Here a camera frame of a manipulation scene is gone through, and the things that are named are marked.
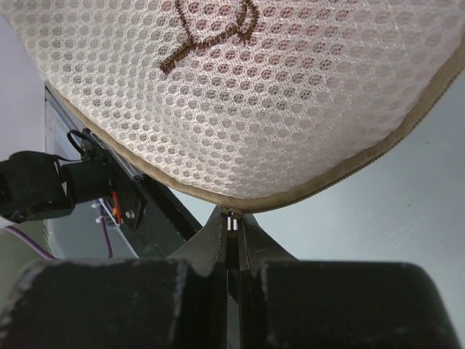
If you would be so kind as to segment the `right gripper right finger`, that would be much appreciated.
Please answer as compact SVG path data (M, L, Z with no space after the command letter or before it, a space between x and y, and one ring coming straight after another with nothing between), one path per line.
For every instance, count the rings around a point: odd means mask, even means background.
M243 348L459 348L433 280L406 262L301 261L238 221Z

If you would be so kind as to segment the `white mesh laundry bag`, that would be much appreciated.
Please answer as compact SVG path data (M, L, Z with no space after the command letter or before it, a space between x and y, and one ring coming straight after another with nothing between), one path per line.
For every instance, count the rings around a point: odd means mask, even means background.
M243 213L374 162L464 69L462 1L3 1L1 15L105 144Z

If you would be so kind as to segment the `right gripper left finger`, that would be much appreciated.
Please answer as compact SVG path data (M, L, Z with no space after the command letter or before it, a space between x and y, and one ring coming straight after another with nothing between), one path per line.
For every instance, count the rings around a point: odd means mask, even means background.
M167 258L54 260L25 269L1 312L3 348L225 348L227 216Z

